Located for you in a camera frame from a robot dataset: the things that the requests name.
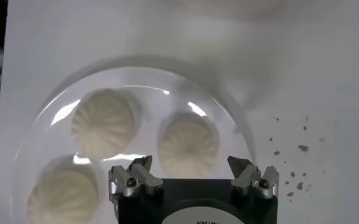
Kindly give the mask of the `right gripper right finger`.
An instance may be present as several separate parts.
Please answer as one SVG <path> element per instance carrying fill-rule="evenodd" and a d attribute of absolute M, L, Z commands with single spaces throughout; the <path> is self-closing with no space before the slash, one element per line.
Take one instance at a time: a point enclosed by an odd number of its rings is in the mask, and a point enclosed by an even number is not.
<path fill-rule="evenodd" d="M 229 156 L 227 162 L 234 176 L 231 185 L 239 190 L 240 195 L 246 196 L 253 190 L 258 198 L 278 197 L 279 173 L 274 166 L 268 166 L 261 173 L 261 170 L 248 159 Z"/>

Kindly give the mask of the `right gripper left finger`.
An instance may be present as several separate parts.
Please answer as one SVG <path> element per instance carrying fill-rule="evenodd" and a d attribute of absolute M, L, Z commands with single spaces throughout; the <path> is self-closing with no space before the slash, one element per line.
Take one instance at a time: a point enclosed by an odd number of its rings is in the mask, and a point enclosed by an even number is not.
<path fill-rule="evenodd" d="M 108 172 L 109 200 L 114 203 L 120 196 L 136 197 L 142 188 L 147 195 L 161 196 L 163 180 L 149 172 L 151 166 L 151 155 L 134 159 L 127 169 L 112 166 Z"/>

